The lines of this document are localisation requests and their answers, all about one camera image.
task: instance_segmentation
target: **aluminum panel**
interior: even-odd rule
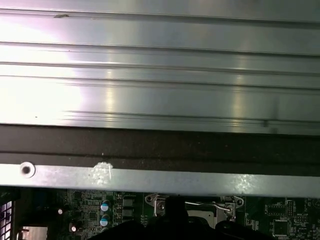
[[[0,17],[0,42],[320,55],[320,31],[248,23]]]
[[[0,123],[317,135],[319,9],[1,1]]]
[[[320,22],[318,0],[2,0],[0,8]]]

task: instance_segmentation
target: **green circuit board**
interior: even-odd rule
[[[144,225],[154,216],[154,208],[145,202],[149,193],[77,191],[58,194],[59,201],[72,210],[63,217],[59,240],[86,240],[127,220]],[[320,200],[310,198],[243,197],[236,210],[238,224],[279,240],[320,240]],[[110,203],[101,210],[104,201]],[[70,230],[70,219],[81,219],[79,231]],[[108,219],[102,226],[101,220]]]

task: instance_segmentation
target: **motherboard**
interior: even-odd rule
[[[155,206],[150,196],[154,194],[79,190],[58,192],[58,201],[64,206],[58,209],[63,218],[58,239],[86,240],[129,220],[146,225],[150,218],[164,210],[161,201]],[[320,240],[319,199],[220,197],[225,198],[243,201],[239,203],[237,200],[234,203],[236,207],[232,221],[246,228],[279,240]],[[199,211],[198,208],[187,205],[187,210],[189,215],[202,214],[209,225],[213,224],[213,228],[221,215],[214,206],[207,206]]]

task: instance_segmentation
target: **metal frame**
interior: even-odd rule
[[[320,198],[320,177],[276,176],[112,169],[96,167],[35,166],[31,178],[17,164],[0,164],[0,185],[161,192],[201,196],[247,195]]]

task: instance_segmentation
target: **capacitor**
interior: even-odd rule
[[[104,200],[100,206],[101,211],[106,212],[111,207],[111,203],[109,200]]]
[[[57,212],[59,215],[62,215],[64,213],[68,212],[69,210],[70,210],[70,206],[66,204],[63,207],[58,208]]]
[[[83,222],[81,220],[73,220],[69,225],[70,232],[77,232],[80,228],[82,228]]]
[[[102,227],[107,226],[108,223],[109,223],[109,219],[110,219],[109,215],[107,215],[107,214],[103,215],[103,216],[101,217],[101,220],[100,220],[100,225],[101,225]]]

